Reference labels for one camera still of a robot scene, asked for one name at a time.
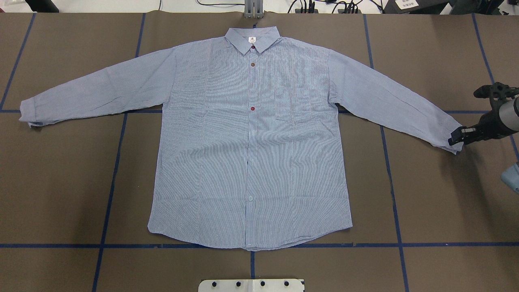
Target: blue striped shirt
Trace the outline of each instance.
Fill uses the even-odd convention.
[[[255,37],[250,43],[249,37]],[[147,54],[21,103],[34,126],[162,104],[148,229],[216,248],[289,247],[352,226],[337,106],[456,153],[429,101],[276,27]]]

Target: white mounting plate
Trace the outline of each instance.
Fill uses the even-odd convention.
[[[304,283],[301,279],[204,280],[198,292],[304,292]]]

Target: paper sign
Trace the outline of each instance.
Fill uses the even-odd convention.
[[[418,6],[416,0],[395,0],[395,2],[402,10]]]

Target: button placket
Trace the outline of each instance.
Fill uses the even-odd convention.
[[[247,119],[248,119],[248,142],[249,146],[247,148],[247,186],[245,193],[245,243],[247,247],[255,246],[254,245],[254,220],[255,220],[255,204],[256,200],[255,192],[255,164],[253,164],[254,157],[254,139],[255,139],[255,124],[257,116],[257,75],[258,75],[258,64],[257,57],[258,52],[255,50],[255,46],[251,46],[251,50],[247,53],[247,66],[248,66],[248,110],[247,110]]]

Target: shirt pocket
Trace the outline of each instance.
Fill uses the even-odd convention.
[[[311,118],[312,98],[317,94],[316,89],[279,87],[276,89],[276,119],[290,122],[300,122]]]

